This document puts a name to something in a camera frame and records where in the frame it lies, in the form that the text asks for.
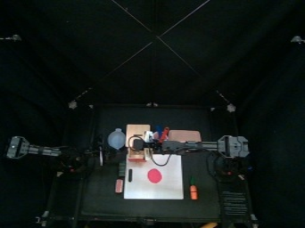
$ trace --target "metal rod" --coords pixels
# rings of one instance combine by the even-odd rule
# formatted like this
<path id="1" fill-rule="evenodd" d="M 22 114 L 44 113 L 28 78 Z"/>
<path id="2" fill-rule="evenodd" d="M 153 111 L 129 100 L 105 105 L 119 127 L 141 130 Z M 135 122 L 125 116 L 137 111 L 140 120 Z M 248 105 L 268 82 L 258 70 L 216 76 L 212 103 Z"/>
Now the metal rod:
<path id="1" fill-rule="evenodd" d="M 191 69 L 191 71 L 195 73 L 196 76 L 202 76 L 197 71 L 193 69 L 193 67 L 185 62 L 185 60 L 177 55 L 177 53 L 173 51 L 173 49 L 168 46 L 168 44 L 163 41 L 163 39 L 160 39 L 160 37 L 157 37 L 157 40 L 160 41 L 160 43 L 172 51 L 172 53 L 177 56 L 177 58 L 184 62 L 184 64 L 188 66 L 188 68 Z"/>
<path id="2" fill-rule="evenodd" d="M 140 22 L 140 20 L 128 12 L 128 10 L 115 1 L 111 0 L 119 8 L 129 15 L 129 17 L 147 29 L 148 32 L 151 32 L 151 29 Z"/>
<path id="3" fill-rule="evenodd" d="M 211 0 L 204 1 L 160 35 L 163 37 Z"/>

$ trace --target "wooden block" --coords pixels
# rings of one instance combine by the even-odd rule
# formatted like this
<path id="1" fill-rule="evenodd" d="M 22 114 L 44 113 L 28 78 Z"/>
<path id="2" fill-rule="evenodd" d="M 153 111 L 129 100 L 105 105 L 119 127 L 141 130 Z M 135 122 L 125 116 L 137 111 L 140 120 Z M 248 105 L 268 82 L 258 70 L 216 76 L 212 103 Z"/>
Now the wooden block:
<path id="1" fill-rule="evenodd" d="M 135 134 L 144 140 L 144 132 L 149 131 L 149 125 L 127 125 L 125 127 L 125 147 L 128 147 L 128 139 Z"/>

